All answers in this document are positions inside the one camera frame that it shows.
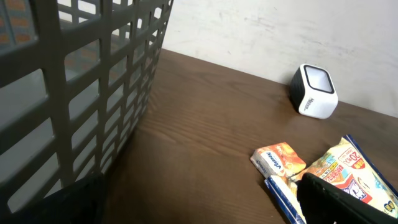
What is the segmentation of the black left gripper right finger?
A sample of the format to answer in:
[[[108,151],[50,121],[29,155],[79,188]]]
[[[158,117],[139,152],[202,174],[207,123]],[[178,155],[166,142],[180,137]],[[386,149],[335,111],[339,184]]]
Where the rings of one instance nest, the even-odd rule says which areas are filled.
[[[306,173],[297,198],[308,224],[397,224],[393,218],[321,178]]]

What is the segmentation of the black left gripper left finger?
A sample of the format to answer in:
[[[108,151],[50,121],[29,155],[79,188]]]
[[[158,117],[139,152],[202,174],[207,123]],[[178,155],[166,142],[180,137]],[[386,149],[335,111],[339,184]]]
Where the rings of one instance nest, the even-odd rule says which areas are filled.
[[[101,223],[106,199],[106,180],[92,174],[1,219],[3,224]]]

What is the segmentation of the yellow snack bag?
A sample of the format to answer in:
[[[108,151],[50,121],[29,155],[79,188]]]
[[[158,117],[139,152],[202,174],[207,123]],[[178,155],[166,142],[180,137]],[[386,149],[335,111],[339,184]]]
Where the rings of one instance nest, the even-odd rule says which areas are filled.
[[[303,171],[291,177],[272,175],[265,179],[291,223],[307,223],[297,191],[303,175],[311,173],[379,211],[397,218],[397,190],[384,178],[350,135]]]

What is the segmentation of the small orange snack packet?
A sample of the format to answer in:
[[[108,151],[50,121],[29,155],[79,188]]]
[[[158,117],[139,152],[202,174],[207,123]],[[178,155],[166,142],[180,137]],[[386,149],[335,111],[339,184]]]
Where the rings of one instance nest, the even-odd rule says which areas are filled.
[[[256,149],[250,161],[265,179],[272,175],[288,178],[307,166],[286,142]]]

